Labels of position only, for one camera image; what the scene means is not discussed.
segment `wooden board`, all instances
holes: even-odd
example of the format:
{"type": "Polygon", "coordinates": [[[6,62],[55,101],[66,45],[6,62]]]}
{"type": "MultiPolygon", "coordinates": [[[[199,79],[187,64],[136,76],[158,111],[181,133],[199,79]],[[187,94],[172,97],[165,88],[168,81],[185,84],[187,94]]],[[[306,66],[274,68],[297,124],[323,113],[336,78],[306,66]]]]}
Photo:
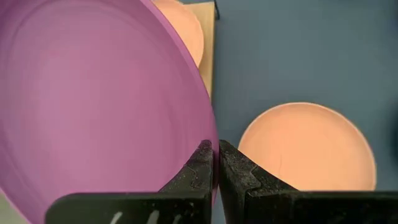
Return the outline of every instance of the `wooden board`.
{"type": "Polygon", "coordinates": [[[203,30],[205,49],[199,65],[199,72],[211,99],[213,89],[213,55],[216,19],[215,5],[213,2],[202,2],[186,4],[186,6],[197,16],[203,30]]]}

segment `blue background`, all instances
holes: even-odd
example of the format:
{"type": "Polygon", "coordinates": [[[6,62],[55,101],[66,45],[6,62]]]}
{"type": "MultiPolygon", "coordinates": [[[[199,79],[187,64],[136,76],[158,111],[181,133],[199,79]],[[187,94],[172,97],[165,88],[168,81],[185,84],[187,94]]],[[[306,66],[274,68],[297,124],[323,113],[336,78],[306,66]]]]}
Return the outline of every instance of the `blue background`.
{"type": "MultiPolygon", "coordinates": [[[[291,101],[333,108],[362,130],[377,189],[398,189],[398,1],[218,0],[213,107],[238,146],[264,110],[291,101]]],[[[224,223],[221,201],[213,223],[224,223]]]]}

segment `black clamp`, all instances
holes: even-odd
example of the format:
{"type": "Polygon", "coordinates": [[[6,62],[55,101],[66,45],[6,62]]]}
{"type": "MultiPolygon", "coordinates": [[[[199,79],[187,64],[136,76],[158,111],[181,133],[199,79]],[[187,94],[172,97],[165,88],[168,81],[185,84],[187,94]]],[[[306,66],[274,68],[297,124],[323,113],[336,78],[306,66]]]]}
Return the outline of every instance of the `black clamp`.
{"type": "Polygon", "coordinates": [[[220,190],[228,224],[398,223],[397,192],[301,192],[220,141],[220,190]]]}
{"type": "Polygon", "coordinates": [[[159,192],[72,194],[47,210],[46,224],[210,224],[213,150],[202,141],[159,192]]]}

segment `orange plate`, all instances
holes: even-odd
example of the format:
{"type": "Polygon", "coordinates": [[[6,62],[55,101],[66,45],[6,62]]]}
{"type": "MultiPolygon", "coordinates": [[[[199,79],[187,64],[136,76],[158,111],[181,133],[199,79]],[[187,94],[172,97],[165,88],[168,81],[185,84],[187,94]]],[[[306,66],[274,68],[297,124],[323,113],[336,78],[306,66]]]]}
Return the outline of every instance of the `orange plate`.
{"type": "Polygon", "coordinates": [[[179,1],[155,0],[154,4],[177,31],[199,67],[205,41],[196,15],[179,1]]]}
{"type": "Polygon", "coordinates": [[[258,116],[239,150],[299,190],[374,190],[376,165],[362,133],[313,103],[287,103],[258,116]]]}

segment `pink plate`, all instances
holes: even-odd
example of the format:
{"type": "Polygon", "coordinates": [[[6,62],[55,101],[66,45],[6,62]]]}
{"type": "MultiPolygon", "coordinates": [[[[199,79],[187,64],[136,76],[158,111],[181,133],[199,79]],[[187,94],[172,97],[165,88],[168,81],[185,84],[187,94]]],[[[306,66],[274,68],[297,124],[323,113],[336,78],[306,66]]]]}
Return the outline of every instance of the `pink plate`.
{"type": "Polygon", "coordinates": [[[158,191],[203,139],[218,157],[195,63],[149,0],[4,2],[0,188],[28,221],[66,194],[158,191]]]}

